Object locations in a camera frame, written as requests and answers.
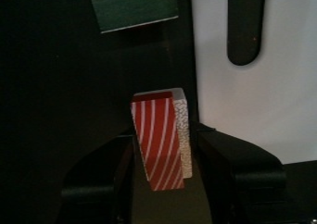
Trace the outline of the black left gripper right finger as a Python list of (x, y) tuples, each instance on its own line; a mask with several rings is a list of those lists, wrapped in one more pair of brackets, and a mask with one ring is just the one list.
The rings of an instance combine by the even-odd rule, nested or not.
[(191, 141), (212, 224), (314, 224), (314, 163), (194, 122)]

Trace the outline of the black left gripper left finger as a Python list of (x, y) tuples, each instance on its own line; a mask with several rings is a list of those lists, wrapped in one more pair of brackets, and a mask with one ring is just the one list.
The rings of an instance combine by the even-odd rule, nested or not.
[(56, 224), (131, 224), (134, 130), (119, 134), (69, 170)]

